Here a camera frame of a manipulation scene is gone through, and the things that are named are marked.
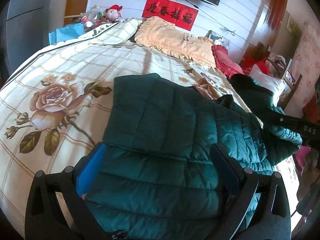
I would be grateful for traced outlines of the dark green puffer jacket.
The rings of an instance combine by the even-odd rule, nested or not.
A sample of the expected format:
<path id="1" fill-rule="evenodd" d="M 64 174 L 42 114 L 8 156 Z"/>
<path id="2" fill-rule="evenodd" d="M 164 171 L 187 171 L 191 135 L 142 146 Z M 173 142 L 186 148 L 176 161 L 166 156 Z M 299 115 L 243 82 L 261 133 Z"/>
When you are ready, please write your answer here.
<path id="1" fill-rule="evenodd" d="M 210 100 L 157 74 L 116 77 L 106 153 L 85 203 L 107 233 L 205 239 L 227 203 L 209 150 L 271 175 L 299 150 L 298 133 L 260 124 L 231 95 Z"/>

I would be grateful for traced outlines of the white pillow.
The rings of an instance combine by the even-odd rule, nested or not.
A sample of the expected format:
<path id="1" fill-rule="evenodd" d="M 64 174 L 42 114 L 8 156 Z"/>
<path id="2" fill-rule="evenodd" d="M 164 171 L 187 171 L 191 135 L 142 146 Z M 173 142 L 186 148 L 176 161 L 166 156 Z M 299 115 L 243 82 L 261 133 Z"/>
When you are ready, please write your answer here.
<path id="1" fill-rule="evenodd" d="M 280 96 L 285 89 L 285 81 L 264 74 L 256 64 L 253 66 L 249 75 L 255 79 L 259 85 L 273 92 L 273 104 L 277 107 Z"/>

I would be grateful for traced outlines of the wooden chair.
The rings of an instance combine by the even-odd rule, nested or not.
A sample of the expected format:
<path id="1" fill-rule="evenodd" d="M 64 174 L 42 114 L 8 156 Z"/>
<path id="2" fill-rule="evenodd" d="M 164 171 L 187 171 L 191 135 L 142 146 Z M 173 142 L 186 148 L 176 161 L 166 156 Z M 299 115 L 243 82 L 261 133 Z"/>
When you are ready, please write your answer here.
<path id="1" fill-rule="evenodd" d="M 300 76 L 295 79 L 291 74 L 290 67 L 292 59 L 290 59 L 286 65 L 284 65 L 283 62 L 279 60 L 272 61 L 271 59 L 267 59 L 267 62 L 269 62 L 276 69 L 277 72 L 275 74 L 275 77 L 282 79 L 285 82 L 285 88 L 281 93 L 278 102 L 278 106 L 285 110 L 292 97 L 294 96 L 296 90 L 298 89 L 303 76 L 302 74 L 300 74 Z"/>

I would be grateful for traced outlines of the red ruffled pillow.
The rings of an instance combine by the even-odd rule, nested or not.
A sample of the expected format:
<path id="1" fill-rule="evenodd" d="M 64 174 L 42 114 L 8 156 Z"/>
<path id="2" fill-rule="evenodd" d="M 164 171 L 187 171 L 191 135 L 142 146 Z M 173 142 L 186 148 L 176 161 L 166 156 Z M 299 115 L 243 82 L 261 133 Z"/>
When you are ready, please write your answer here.
<path id="1" fill-rule="evenodd" d="M 213 45 L 212 53 L 217 69 L 228 78 L 234 74 L 244 74 L 242 68 L 228 56 L 228 50 L 224 46 Z"/>

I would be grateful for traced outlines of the floral cream bed quilt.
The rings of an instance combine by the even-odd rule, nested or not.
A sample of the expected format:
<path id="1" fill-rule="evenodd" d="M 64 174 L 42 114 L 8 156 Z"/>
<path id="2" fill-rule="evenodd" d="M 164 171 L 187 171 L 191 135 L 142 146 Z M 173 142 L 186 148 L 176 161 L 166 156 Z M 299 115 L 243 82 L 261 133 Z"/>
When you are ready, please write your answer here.
<path id="1" fill-rule="evenodd" d="M 47 46 L 1 89 L 1 210 L 21 237 L 36 172 L 60 172 L 103 142 L 116 77 L 157 74 L 210 100 L 231 95 L 252 114 L 263 104 L 256 95 L 239 95 L 217 67 L 137 44 L 144 21 L 127 19 Z"/>

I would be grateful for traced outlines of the red hanging knot decoration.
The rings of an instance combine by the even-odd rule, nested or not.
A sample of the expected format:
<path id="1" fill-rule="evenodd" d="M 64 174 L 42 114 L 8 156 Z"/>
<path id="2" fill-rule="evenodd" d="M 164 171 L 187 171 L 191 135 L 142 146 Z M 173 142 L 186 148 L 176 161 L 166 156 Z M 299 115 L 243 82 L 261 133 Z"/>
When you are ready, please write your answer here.
<path id="1" fill-rule="evenodd" d="M 271 30 L 278 30 L 285 14 L 287 0 L 271 0 L 264 22 Z"/>

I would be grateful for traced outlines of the peach fringed pillow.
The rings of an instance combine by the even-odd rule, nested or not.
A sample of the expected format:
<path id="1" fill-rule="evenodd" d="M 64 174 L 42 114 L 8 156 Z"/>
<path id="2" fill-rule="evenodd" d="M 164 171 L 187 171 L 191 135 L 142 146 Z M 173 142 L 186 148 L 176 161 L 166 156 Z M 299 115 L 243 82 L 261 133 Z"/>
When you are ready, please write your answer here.
<path id="1" fill-rule="evenodd" d="M 152 16 L 141 24 L 135 34 L 135 42 L 183 61 L 216 67 L 212 52 L 214 42 L 210 38 L 179 31 L 173 23 L 158 16 Z"/>

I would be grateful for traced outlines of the blue paper bag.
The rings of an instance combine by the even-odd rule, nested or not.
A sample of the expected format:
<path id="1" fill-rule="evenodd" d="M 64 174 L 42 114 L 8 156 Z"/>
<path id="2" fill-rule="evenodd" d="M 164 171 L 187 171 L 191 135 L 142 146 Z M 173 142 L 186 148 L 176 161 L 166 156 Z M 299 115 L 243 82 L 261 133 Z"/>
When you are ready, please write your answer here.
<path id="1" fill-rule="evenodd" d="M 48 34 L 49 44 L 72 40 L 83 34 L 84 26 L 82 23 L 68 24 L 63 28 L 57 28 Z"/>

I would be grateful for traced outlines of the clear bag of items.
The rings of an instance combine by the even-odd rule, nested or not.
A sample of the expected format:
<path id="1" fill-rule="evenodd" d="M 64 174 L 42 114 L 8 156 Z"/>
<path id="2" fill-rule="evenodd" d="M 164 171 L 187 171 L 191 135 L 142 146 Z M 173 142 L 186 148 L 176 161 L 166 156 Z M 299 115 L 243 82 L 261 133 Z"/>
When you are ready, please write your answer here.
<path id="1" fill-rule="evenodd" d="M 84 32 L 96 28 L 102 24 L 104 19 L 104 10 L 100 5 L 95 5 L 89 11 L 80 14 L 80 21 L 83 24 Z"/>

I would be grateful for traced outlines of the grey refrigerator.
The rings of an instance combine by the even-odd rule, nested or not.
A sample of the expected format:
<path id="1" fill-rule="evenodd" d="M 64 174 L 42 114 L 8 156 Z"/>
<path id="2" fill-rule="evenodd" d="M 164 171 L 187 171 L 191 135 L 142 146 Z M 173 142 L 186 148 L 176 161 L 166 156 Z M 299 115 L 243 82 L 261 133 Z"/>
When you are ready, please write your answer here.
<path id="1" fill-rule="evenodd" d="M 1 11 L 1 76 L 49 44 L 50 0 L 9 0 Z"/>

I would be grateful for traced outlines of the pig plush toy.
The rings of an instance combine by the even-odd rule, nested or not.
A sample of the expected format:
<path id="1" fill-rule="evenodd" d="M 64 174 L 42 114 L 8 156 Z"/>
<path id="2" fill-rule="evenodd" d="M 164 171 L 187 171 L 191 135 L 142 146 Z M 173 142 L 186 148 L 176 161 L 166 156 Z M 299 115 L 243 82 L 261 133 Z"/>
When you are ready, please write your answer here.
<path id="1" fill-rule="evenodd" d="M 113 5 L 105 10 L 105 16 L 107 22 L 116 22 L 119 18 L 122 18 L 121 10 L 122 6 Z"/>

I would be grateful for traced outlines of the framed photo on wall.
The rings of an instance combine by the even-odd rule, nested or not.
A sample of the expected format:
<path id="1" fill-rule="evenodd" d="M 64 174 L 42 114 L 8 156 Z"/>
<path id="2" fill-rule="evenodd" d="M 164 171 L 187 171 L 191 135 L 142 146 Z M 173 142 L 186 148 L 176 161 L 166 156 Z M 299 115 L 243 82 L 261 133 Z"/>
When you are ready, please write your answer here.
<path id="1" fill-rule="evenodd" d="M 221 45 L 224 46 L 226 49 L 228 49 L 229 44 L 230 44 L 230 40 L 227 39 L 226 37 L 224 37 L 221 34 L 218 34 L 212 30 L 210 30 L 208 32 L 208 38 L 210 38 L 211 40 L 213 40 L 215 45 Z"/>

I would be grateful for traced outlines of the red Chinese wall banner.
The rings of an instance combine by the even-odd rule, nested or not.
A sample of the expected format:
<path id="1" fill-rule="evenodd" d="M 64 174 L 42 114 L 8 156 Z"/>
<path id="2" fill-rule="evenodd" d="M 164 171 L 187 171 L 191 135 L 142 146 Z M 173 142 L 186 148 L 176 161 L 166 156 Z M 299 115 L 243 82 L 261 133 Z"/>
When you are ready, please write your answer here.
<path id="1" fill-rule="evenodd" d="M 143 18 L 158 16 L 176 27 L 191 31 L 198 10 L 170 0 L 146 0 Z"/>

